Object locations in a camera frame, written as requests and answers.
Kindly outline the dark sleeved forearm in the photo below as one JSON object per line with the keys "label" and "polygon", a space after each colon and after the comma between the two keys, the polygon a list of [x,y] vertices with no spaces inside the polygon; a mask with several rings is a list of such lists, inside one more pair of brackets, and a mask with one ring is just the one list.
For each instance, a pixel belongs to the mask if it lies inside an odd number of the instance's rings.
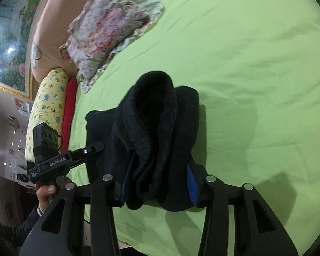
{"label": "dark sleeved forearm", "polygon": [[22,225],[9,227],[0,223],[0,255],[18,255],[19,249],[43,214],[37,206]]}

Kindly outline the person's left hand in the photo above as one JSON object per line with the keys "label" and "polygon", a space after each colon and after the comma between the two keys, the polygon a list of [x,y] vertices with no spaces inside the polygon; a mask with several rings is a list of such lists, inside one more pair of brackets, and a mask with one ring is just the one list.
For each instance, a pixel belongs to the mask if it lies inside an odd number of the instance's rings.
{"label": "person's left hand", "polygon": [[45,211],[47,210],[47,208],[50,205],[49,197],[51,197],[52,195],[55,195],[57,190],[65,187],[68,183],[71,183],[71,182],[72,182],[72,180],[70,178],[66,177],[60,186],[54,186],[54,185],[41,186],[37,190],[36,195],[37,195],[37,198],[39,201],[37,212],[40,217],[45,213]]}

